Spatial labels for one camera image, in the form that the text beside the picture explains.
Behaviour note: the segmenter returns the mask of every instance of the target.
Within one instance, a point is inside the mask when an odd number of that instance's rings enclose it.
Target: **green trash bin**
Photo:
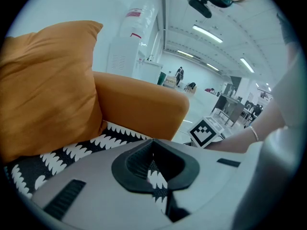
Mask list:
[[[158,85],[162,85],[165,78],[166,78],[166,74],[164,72],[161,72],[159,76],[159,80],[158,80]]]

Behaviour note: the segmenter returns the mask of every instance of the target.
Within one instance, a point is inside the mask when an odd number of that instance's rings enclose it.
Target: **black and white patterned cushion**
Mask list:
[[[19,158],[9,163],[4,170],[9,181],[16,186],[18,191],[31,198],[43,183],[79,159],[94,152],[113,149],[120,145],[148,138],[145,135],[108,122],[107,128],[97,138],[65,146],[50,153]],[[148,178],[154,187],[153,200],[164,212],[167,182],[154,161],[149,167]]]

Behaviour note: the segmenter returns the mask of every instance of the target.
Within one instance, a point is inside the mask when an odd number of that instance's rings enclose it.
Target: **white ceiling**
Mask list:
[[[227,9],[212,4],[209,7],[213,16],[207,19],[187,0],[165,0],[165,50],[182,50],[217,67],[222,75],[256,79],[266,90],[267,82],[273,87],[285,73],[287,63],[275,4],[271,0],[247,0]],[[194,24],[223,42],[193,30]],[[255,73],[243,65],[242,57]]]

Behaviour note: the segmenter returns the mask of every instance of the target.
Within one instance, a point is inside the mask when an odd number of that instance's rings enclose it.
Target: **white wall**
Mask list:
[[[76,20],[100,22],[104,28],[94,49],[93,70],[106,71],[112,39],[118,34],[130,5],[136,0],[30,0],[8,32],[19,36],[37,32],[47,26]],[[162,9],[162,0],[150,0]]]
[[[197,89],[201,88],[205,90],[207,88],[214,88],[217,92],[221,89],[224,82],[220,75],[194,64],[193,62],[165,52],[162,54],[159,64],[163,65],[162,72],[171,76],[174,76],[178,68],[182,67],[184,70],[182,82],[195,82]]]

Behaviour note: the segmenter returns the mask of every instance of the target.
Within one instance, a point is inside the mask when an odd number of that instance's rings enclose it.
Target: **white cabinet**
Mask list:
[[[158,63],[145,60],[141,64],[141,80],[157,84],[162,66]]]
[[[139,50],[140,39],[137,37],[117,37],[111,43],[107,62],[108,73],[140,79],[139,58],[144,58]]]

